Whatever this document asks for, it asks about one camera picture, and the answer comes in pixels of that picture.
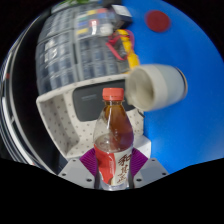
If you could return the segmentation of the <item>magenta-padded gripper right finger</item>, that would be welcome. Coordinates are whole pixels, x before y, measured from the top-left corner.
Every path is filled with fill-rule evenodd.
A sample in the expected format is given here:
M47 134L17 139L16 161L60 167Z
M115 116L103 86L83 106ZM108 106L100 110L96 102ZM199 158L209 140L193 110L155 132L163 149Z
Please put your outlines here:
M168 171L156 158L147 158L133 149L128 176L129 188L141 188L168 175Z

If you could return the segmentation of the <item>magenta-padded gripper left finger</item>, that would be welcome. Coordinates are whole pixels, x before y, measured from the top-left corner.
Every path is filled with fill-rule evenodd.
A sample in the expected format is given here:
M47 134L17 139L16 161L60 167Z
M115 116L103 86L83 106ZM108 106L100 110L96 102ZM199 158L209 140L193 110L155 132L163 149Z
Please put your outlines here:
M95 150L90 149L80 158L72 158L59 177L89 189L99 188L99 172Z

